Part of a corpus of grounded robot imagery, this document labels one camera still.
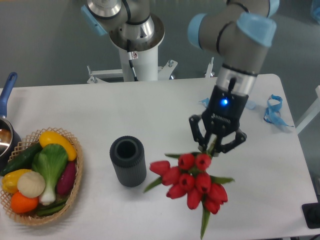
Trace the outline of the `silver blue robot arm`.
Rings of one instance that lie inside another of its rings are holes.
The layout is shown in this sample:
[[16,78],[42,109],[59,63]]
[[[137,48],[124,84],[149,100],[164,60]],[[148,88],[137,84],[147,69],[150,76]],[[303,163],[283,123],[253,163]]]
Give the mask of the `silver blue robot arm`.
[[[240,118],[272,45],[277,0],[228,0],[217,15],[198,14],[188,25],[189,42],[224,58],[206,110],[189,118],[203,153],[227,153],[246,141]],[[126,82],[156,81],[158,47],[165,29],[147,0],[88,0],[81,8],[98,35],[118,48]]]

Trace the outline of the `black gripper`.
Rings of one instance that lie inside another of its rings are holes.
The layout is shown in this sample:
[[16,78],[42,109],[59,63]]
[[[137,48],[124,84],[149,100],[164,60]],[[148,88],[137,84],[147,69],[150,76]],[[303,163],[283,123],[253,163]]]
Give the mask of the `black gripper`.
[[[206,110],[202,115],[194,114],[189,118],[193,140],[198,143],[200,152],[225,154],[247,140],[247,135],[240,130],[240,118],[248,98],[247,94],[228,92],[218,85],[213,88]],[[201,120],[205,128],[204,136],[199,127]],[[223,138],[233,132],[235,132],[234,139],[222,144]],[[216,135],[216,138],[209,145],[212,135]]]

